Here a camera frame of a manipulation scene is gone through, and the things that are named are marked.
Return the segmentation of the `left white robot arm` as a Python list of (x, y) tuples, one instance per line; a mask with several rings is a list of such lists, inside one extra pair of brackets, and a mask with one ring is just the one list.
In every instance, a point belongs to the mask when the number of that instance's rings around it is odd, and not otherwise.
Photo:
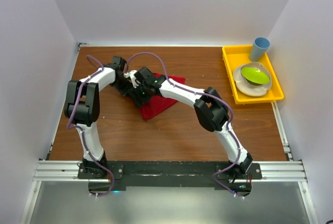
[(102, 64), (88, 55), (89, 62), (96, 61), (96, 71), (80, 80), (70, 80), (64, 105), (64, 114), (68, 118), (67, 129), (76, 129), (83, 148), (82, 169), (95, 178), (110, 175), (106, 155), (101, 146), (97, 120), (100, 114), (99, 93), (112, 85), (123, 91), (130, 87), (123, 71), (127, 61), (114, 56), (111, 63)]

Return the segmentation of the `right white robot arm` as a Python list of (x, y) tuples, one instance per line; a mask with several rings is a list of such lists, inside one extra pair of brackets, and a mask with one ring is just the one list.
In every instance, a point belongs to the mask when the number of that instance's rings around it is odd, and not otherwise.
[(232, 164), (232, 173), (243, 179), (250, 173), (253, 158), (242, 146), (232, 125), (232, 110), (217, 91), (186, 86), (165, 75), (155, 76), (148, 68), (130, 71), (125, 77), (138, 89), (140, 96), (160, 96), (184, 103), (195, 110), (199, 124), (216, 135)]

